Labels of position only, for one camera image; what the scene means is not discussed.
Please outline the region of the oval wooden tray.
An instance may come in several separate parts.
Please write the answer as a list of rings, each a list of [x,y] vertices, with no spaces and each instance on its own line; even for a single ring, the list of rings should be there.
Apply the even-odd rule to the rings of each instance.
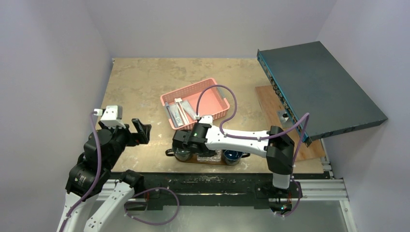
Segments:
[[[221,154],[216,153],[211,157],[200,157],[197,154],[176,155],[175,158],[184,163],[206,164],[206,165],[227,165]]]

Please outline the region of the dark green enamel mug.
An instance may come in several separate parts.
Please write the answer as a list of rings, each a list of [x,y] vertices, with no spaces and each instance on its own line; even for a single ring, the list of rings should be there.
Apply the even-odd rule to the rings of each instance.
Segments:
[[[175,147],[167,149],[165,151],[165,155],[168,157],[175,157],[178,161],[181,162],[187,162],[193,157],[193,154],[190,151]]]

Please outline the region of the blue enamel mug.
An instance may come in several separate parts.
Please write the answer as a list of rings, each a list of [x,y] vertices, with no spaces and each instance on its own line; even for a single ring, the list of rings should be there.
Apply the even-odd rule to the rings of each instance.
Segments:
[[[250,156],[250,153],[233,151],[233,150],[223,150],[222,159],[227,165],[237,165],[242,158],[247,158]]]

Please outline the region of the pink plastic basket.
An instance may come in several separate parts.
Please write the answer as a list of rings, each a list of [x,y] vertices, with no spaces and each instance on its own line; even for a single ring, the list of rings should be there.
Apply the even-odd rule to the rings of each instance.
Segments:
[[[166,105],[172,106],[175,104],[175,99],[181,98],[187,100],[193,110],[196,109],[198,98],[202,91],[209,86],[216,85],[217,82],[214,78],[208,78],[200,82],[173,90],[160,96],[160,101],[165,107]],[[211,115],[214,120],[226,117],[230,105],[227,98],[221,93],[220,87],[213,87],[208,89],[201,97],[199,106],[199,115]],[[165,110],[168,115],[168,120],[171,128],[174,130],[191,130],[194,125],[194,120],[189,116],[188,125],[180,123],[180,127],[177,122],[173,122],[174,117],[170,116],[169,110]]]

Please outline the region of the clear plastic holder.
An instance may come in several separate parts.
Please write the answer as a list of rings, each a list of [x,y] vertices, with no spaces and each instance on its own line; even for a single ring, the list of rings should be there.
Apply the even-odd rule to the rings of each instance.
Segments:
[[[220,150],[216,150],[216,151],[209,150],[207,153],[203,153],[201,155],[198,154],[196,156],[196,160],[198,162],[211,162],[211,163],[220,162],[222,161],[221,151]]]

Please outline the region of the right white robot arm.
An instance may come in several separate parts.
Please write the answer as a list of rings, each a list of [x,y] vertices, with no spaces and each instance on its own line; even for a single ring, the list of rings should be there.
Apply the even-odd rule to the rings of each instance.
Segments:
[[[204,155],[209,151],[230,150],[250,153],[265,158],[273,174],[272,192],[279,197],[291,189],[294,165],[294,141],[277,126],[270,130],[225,130],[209,123],[196,123],[192,130],[177,130],[172,146]]]

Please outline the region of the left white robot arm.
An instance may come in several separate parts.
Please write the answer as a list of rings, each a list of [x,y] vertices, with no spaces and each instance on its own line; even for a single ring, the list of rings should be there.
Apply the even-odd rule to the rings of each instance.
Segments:
[[[128,124],[110,129],[102,121],[99,121],[102,129],[93,129],[84,144],[84,152],[69,172],[59,232],[101,232],[128,199],[144,193],[144,176],[126,170],[120,174],[107,199],[93,215],[90,214],[125,148],[149,143],[152,126],[137,118],[132,123],[136,132],[130,132]]]

